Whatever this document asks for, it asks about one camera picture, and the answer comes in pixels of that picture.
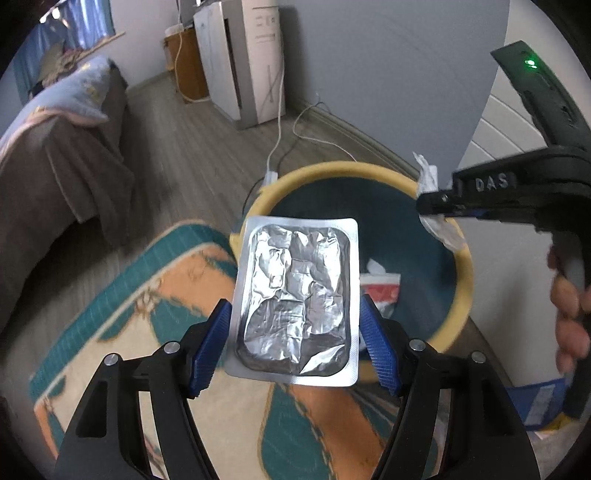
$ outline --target white appliance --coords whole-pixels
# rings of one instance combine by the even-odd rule
[[[214,105],[237,128],[277,118],[283,68],[277,0],[222,0],[193,20]]]

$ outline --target trash can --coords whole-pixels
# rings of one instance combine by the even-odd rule
[[[468,247],[454,254],[423,228],[415,209],[416,190],[414,180],[387,168],[326,162],[299,168],[261,189],[246,217],[357,220],[361,273],[371,258],[387,272],[401,274],[400,295],[390,318],[411,338],[444,352],[470,312],[472,258]],[[242,235],[243,228],[230,236],[236,258]],[[363,370],[361,379],[373,377]]]

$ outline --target human hand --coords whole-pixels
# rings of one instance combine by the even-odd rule
[[[556,270],[558,259],[554,247],[548,253],[548,267]],[[576,360],[585,358],[589,354],[591,340],[583,326],[576,321],[579,312],[591,312],[591,287],[584,293],[579,293],[577,288],[560,273],[557,273],[552,282],[550,300],[558,308],[556,314],[556,368],[560,373],[574,370]]]

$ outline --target crinkled foil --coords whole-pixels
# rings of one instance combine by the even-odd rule
[[[245,365],[325,376],[347,364],[348,252],[336,228],[265,225],[251,236],[252,276],[236,344]]]

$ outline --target blue curtain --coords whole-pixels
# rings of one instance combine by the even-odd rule
[[[58,7],[61,18],[48,15],[45,23],[37,24],[14,57],[14,75],[23,105],[39,77],[43,54],[52,45],[63,41],[64,48],[87,50],[104,37],[115,35],[109,0],[66,0]]]

